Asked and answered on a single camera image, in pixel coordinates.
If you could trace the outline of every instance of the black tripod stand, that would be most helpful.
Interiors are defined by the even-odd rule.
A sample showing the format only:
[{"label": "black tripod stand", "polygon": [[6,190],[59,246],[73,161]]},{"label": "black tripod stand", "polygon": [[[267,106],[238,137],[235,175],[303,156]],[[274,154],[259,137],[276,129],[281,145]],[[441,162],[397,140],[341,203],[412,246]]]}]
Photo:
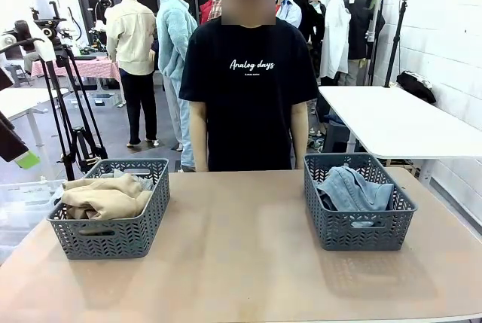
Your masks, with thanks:
[{"label": "black tripod stand", "polygon": [[[78,72],[77,65],[75,64],[74,54],[70,49],[70,46],[61,44],[58,38],[53,41],[53,48],[56,54],[56,63],[59,67],[65,67],[67,75],[69,76],[70,84],[74,90],[75,98],[78,102],[78,108],[81,113],[83,126],[73,127],[69,118],[69,113],[67,112],[66,104],[63,101],[62,94],[60,92],[59,80],[55,74],[55,69],[53,67],[52,61],[45,62],[41,59],[42,68],[44,70],[45,82],[47,84],[48,93],[50,96],[50,102],[52,104],[53,117],[55,119],[55,124],[57,132],[59,133],[60,146],[62,148],[62,157],[60,162],[64,164],[66,168],[67,179],[69,181],[75,180],[75,174],[73,169],[73,164],[78,161],[79,167],[82,172],[86,173],[90,168],[100,159],[107,158],[107,152],[105,151],[104,144],[102,143],[102,138],[100,137],[99,128],[97,127],[96,120],[93,116],[92,108],[90,107],[87,94],[84,89],[84,84],[82,83],[81,76]],[[74,76],[72,74],[72,68],[74,66],[75,74],[78,81],[78,86],[82,91],[87,110],[89,111],[90,119],[92,120],[93,127],[96,131],[97,138],[99,140],[99,145],[95,143],[92,131],[90,129],[89,121],[84,111],[82,105],[81,97],[77,86],[75,85]],[[58,97],[60,117],[62,118],[63,128],[65,130],[67,148],[63,139],[62,129],[60,127],[59,117],[57,116],[54,97],[51,88],[54,88]]]}]

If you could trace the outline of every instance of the light stand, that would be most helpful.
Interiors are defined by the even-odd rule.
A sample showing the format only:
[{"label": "light stand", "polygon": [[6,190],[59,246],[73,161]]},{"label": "light stand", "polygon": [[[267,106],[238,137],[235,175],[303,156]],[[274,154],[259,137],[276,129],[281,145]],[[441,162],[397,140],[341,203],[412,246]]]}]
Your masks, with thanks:
[{"label": "light stand", "polygon": [[397,54],[398,43],[400,42],[401,25],[404,21],[405,11],[407,10],[407,0],[403,0],[400,8],[400,17],[398,18],[397,31],[393,37],[392,54],[390,54],[389,68],[386,72],[385,87],[390,85],[390,78],[392,76],[393,64],[395,63],[395,56]]},{"label": "light stand", "polygon": [[[60,85],[59,80],[55,74],[55,68],[53,66],[52,61],[44,61],[41,58],[42,68],[44,70],[45,75],[45,83],[48,88],[48,93],[50,97],[50,103],[52,105],[53,117],[55,119],[55,124],[57,128],[57,132],[59,133],[59,140],[60,146],[62,148],[62,157],[61,161],[66,168],[66,174],[68,180],[74,180],[75,174],[73,170],[73,163],[76,160],[79,163],[79,168],[82,172],[88,172],[91,167],[99,160],[99,159],[106,159],[107,152],[105,150],[105,146],[102,143],[102,138],[100,137],[99,128],[97,126],[95,117],[93,116],[92,108],[90,107],[89,100],[87,98],[87,93],[84,89],[84,84],[82,83],[81,76],[78,72],[77,65],[75,64],[74,54],[70,49],[70,46],[60,44],[57,38],[53,40],[53,48],[55,50],[56,55],[56,63],[59,67],[64,67],[67,71],[67,75],[69,76],[69,81],[72,86],[72,89],[75,94],[75,98],[78,102],[78,108],[81,113],[81,119],[83,126],[72,126],[72,123],[69,118],[69,113],[66,108],[66,104],[63,101],[62,94],[60,92]],[[72,74],[72,68],[70,66],[70,62],[74,66],[75,74],[77,76],[78,85],[82,91],[85,104],[87,105],[87,110],[90,115],[90,119],[92,120],[93,127],[96,131],[97,138],[99,139],[99,146],[96,145],[95,140],[93,138],[92,131],[90,129],[89,122],[87,120],[87,116],[84,111],[84,106],[82,105],[81,97],[79,96],[78,89],[75,85],[75,79]],[[66,144],[63,139],[62,129],[60,127],[59,117],[57,116],[57,112],[55,109],[54,98],[51,92],[51,87],[55,89],[57,95],[59,96],[59,112],[62,118],[63,128],[66,135],[67,140],[67,148]]]}]

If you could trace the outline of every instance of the white desk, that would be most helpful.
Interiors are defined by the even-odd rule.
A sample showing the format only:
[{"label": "white desk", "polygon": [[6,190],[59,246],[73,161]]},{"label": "white desk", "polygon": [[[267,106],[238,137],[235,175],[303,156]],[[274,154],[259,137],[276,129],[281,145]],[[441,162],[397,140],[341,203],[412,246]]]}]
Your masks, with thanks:
[{"label": "white desk", "polygon": [[405,92],[385,87],[320,87],[350,129],[347,152],[358,139],[375,157],[425,160],[428,185],[437,159],[482,157],[482,132]]},{"label": "white desk", "polygon": [[[69,90],[61,88],[60,91],[62,94],[65,94]],[[56,91],[52,91],[52,95],[57,97]],[[48,100],[50,100],[50,97],[47,88],[7,88],[0,91],[0,111],[10,121],[27,116],[35,144],[39,147],[42,160],[45,160],[45,164],[43,164],[44,173],[49,179],[53,179],[55,176],[48,162],[47,154],[43,150],[44,142],[34,117],[34,114],[47,112],[47,109],[39,110],[36,106]]]}]

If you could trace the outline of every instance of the basket handle cutout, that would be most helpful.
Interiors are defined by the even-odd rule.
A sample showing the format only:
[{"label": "basket handle cutout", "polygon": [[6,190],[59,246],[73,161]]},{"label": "basket handle cutout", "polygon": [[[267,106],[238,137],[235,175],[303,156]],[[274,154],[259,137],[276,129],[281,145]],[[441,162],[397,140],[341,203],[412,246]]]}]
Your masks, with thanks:
[{"label": "basket handle cutout", "polygon": [[115,231],[110,229],[82,229],[78,231],[81,236],[114,236]]}]

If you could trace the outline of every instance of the black bag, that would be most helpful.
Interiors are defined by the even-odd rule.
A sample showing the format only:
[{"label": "black bag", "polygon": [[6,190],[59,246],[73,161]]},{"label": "black bag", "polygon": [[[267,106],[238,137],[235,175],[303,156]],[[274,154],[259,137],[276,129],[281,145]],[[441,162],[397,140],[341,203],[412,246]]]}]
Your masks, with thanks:
[{"label": "black bag", "polygon": [[423,82],[419,81],[415,76],[411,75],[410,72],[407,73],[406,71],[402,72],[397,77],[397,82],[400,84],[401,88],[406,90],[408,93],[422,99],[425,102],[433,105],[437,102],[434,94],[431,92],[429,88],[423,84]]}]

